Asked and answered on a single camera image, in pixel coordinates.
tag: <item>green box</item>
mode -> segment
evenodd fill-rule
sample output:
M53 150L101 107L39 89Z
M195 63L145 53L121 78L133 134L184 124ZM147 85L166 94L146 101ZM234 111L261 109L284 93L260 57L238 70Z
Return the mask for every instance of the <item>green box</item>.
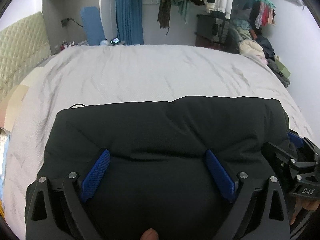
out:
M278 68L280 69L280 71L282 72L282 74L286 77L289 78L291 73L289 72L289 70L279 61L276 59L276 64L278 66Z

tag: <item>red clothing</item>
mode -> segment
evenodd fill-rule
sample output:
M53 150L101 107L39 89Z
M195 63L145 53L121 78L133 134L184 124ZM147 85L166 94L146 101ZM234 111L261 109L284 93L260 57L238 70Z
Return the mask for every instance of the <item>red clothing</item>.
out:
M262 26L266 26L268 24L269 12L270 12L270 7L267 5L266 8L263 11Z

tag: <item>quilted headboard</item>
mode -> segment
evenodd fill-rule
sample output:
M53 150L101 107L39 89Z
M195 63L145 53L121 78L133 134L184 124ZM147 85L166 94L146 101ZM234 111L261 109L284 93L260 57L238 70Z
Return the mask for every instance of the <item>quilted headboard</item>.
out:
M41 12L3 29L0 32L0 102L50 54Z

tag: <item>metal screw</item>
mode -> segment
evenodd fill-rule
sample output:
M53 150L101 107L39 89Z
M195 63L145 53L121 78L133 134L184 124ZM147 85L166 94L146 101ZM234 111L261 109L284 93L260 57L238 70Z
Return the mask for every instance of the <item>metal screw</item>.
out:
M40 182L40 183L43 183L43 182L45 182L45 180L46 180L45 177L41 177L41 178L39 179L39 182Z
M69 177L70 179L74 179L76 176L77 176L77 173L73 171L73 172L70 172L70 173L69 173L69 176L68 176L68 177Z
M275 177L275 176L271 176L270 177L270 180L273 182L273 183L276 183L278 181L278 179Z
M248 177L248 174L246 174L245 172L240 172L239 176L241 179L246 179Z

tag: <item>finger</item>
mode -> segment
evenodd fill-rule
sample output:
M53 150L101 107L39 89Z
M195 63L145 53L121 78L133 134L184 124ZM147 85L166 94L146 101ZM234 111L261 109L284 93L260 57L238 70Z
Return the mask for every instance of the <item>finger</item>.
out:
M306 209L306 210L308 210L309 204L310 204L310 200L308 200L308 199L304 199L304 200L302 201L302 207L303 207L304 209Z
M147 231L143 233L140 240L159 240L159 236L157 231L152 228L149 228Z
M295 204L295 207L294 207L294 213L292 215L290 225L292 225L295 222L296 217L299 214L299 212L301 211L301 209L302 209L302 199L297 197L296 198L296 204Z
M306 208L306 210L316 211L319 207L319 204L320 204L320 201L311 201L308 207Z
M290 225L294 224L294 222L296 221L296 217L297 217L297 215L294 214L292 219L291 219Z

